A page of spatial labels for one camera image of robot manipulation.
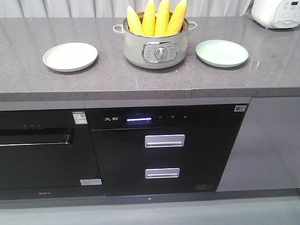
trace pot handle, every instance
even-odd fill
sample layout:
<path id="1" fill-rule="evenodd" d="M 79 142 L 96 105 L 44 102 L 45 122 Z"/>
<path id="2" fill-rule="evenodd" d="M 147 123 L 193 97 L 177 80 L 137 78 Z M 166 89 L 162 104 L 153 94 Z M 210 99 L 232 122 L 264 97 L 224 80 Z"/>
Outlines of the pot handle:
<path id="1" fill-rule="evenodd" d="M 188 29 L 187 29 L 188 34 L 192 33 L 197 28 L 197 24 L 193 21 L 188 21 L 187 26 L 188 26 Z"/>
<path id="2" fill-rule="evenodd" d="M 115 34 L 118 34 L 118 35 L 121 35 L 121 36 L 125 36 L 125 32 L 123 30 L 123 24 L 114 25 L 113 28 L 112 28 L 112 30 L 113 30 L 113 32 Z"/>

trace corn cob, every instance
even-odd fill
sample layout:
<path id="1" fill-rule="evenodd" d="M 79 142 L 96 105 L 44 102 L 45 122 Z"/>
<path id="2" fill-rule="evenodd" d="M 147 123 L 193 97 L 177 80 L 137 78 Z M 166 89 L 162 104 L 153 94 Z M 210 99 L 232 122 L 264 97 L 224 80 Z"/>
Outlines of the corn cob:
<path id="1" fill-rule="evenodd" d="M 155 23 L 154 36 L 161 37 L 165 34 L 170 19 L 170 2 L 162 0 L 159 4 L 157 19 Z"/>
<path id="2" fill-rule="evenodd" d="M 165 36 L 178 34 L 181 30 L 183 21 L 187 14 L 188 1 L 181 0 L 171 16 L 170 22 L 165 31 Z"/>
<path id="3" fill-rule="evenodd" d="M 154 36 L 155 29 L 155 4 L 153 0 L 149 0 L 146 5 L 144 16 L 142 19 L 142 29 L 146 36 Z"/>
<path id="4" fill-rule="evenodd" d="M 140 18 L 131 6 L 127 8 L 127 21 L 129 30 L 137 35 L 144 35 Z"/>

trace stone countertop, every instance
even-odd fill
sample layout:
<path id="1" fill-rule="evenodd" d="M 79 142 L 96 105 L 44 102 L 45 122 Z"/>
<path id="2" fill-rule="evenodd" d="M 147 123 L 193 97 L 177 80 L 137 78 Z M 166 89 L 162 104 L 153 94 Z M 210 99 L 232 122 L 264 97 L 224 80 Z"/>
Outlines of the stone countertop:
<path id="1" fill-rule="evenodd" d="M 189 18 L 198 28 L 189 36 L 185 59 L 171 68 L 150 70 L 125 58 L 124 37 L 112 30 L 123 20 L 0 19 L 0 101 L 300 96 L 300 27 L 264 29 L 247 17 Z M 234 68 L 205 64 L 195 48 L 210 39 L 244 46 L 248 60 Z M 68 42 L 96 47 L 95 63 L 72 73 L 49 69 L 44 53 Z"/>

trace floor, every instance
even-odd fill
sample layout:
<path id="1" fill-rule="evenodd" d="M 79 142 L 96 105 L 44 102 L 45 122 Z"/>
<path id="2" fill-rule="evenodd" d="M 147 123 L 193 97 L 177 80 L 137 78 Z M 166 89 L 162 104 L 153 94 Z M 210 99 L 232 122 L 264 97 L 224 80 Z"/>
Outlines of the floor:
<path id="1" fill-rule="evenodd" d="M 300 225 L 300 196 L 195 202 L 1 209 L 0 224 Z"/>

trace plate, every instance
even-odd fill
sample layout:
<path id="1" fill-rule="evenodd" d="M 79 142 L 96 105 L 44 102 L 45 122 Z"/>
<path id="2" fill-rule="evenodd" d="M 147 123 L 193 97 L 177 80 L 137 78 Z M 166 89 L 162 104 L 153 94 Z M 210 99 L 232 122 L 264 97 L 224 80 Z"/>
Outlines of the plate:
<path id="1" fill-rule="evenodd" d="M 225 40 L 208 40 L 196 47 L 198 57 L 205 63 L 222 68 L 236 67 L 245 62 L 248 51 L 241 45 Z"/>
<path id="2" fill-rule="evenodd" d="M 97 55 L 97 49 L 89 44 L 66 43 L 48 50 L 43 56 L 43 62 L 56 71 L 74 72 L 90 66 Z"/>

